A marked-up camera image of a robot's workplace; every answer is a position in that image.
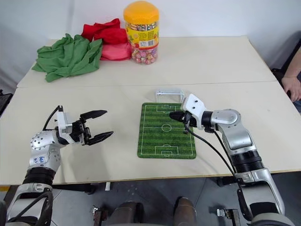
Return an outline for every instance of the red cloth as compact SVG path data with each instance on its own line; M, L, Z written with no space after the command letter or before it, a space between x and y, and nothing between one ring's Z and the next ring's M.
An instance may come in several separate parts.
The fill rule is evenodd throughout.
M121 44L104 44L101 60L128 60L131 58L131 45Z
M118 18L105 24L84 25L81 34L89 41L103 39L101 60L126 60L131 58L131 46L127 42L127 32L120 28Z
M81 36L89 39L89 41L92 41L93 38L94 40L103 39L104 44L120 44L127 42L126 30L120 28L120 21L118 18L105 24L85 24Z

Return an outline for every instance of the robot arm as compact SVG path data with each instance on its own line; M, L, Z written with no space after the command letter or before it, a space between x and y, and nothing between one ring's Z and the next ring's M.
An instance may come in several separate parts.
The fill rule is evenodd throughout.
M274 180L264 167L255 143L241 123L239 112L227 109L207 111L203 102L190 94L182 105L183 112L170 113L187 127L216 130L222 133L227 156L237 180L238 200L244 217L251 221L266 213L285 214L285 207Z
M58 126L46 129L51 117L56 113ZM31 157L23 181L7 211L9 225L23 222L25 225L50 225L52 215L52 181L61 164L60 149L68 144L93 145L113 134L105 132L91 138L86 120L96 118L107 111L91 111L80 115L72 122L63 107L58 106L48 118L43 130L30 141Z

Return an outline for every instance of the person's hand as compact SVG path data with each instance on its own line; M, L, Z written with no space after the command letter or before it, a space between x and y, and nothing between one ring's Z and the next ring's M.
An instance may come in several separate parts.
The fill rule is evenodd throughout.
M291 92L291 101L295 102L296 100L301 99L301 83L296 77L283 77L281 80L284 91L287 93Z

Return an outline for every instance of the pink cloth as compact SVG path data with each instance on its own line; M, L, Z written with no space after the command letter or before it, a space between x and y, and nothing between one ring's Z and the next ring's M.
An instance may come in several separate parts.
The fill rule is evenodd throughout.
M127 60L131 58L129 43L104 44L101 60Z

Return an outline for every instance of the cable connector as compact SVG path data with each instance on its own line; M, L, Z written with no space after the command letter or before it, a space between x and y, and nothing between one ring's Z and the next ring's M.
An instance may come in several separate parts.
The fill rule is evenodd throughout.
M206 133L214 133L214 129L210 127L205 127L205 132Z

